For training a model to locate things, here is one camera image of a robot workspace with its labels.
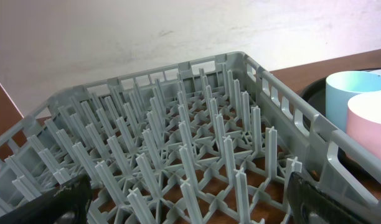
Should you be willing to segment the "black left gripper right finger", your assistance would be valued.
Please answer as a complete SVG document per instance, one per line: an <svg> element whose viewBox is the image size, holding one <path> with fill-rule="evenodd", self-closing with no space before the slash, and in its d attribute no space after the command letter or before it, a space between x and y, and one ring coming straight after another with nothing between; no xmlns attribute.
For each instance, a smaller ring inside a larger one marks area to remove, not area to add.
<svg viewBox="0 0 381 224"><path fill-rule="evenodd" d="M318 189L300 172L290 174L286 194L296 224L367 223L358 214Z"/></svg>

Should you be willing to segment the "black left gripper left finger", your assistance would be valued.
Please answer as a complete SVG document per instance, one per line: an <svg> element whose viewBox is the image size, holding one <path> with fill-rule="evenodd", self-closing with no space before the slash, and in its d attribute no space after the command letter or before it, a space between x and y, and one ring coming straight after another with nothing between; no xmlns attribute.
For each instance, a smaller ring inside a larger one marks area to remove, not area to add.
<svg viewBox="0 0 381 224"><path fill-rule="evenodd" d="M92 202L90 177L78 175L0 217L0 224L86 223Z"/></svg>

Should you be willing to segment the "pink cup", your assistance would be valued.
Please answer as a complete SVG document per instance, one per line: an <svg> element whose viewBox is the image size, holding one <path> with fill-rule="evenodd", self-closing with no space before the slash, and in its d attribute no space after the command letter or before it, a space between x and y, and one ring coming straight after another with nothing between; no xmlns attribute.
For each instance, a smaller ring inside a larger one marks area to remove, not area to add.
<svg viewBox="0 0 381 224"><path fill-rule="evenodd" d="M348 101L346 133L381 160L381 92L362 93Z"/></svg>

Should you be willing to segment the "light blue cup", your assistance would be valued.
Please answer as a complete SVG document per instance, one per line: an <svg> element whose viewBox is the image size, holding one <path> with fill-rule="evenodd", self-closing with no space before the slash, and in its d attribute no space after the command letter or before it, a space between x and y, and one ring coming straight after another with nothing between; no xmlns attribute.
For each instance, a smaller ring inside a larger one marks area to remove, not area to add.
<svg viewBox="0 0 381 224"><path fill-rule="evenodd" d="M346 131L348 101L355 95L381 92L381 75L365 71L336 72L326 78L326 118Z"/></svg>

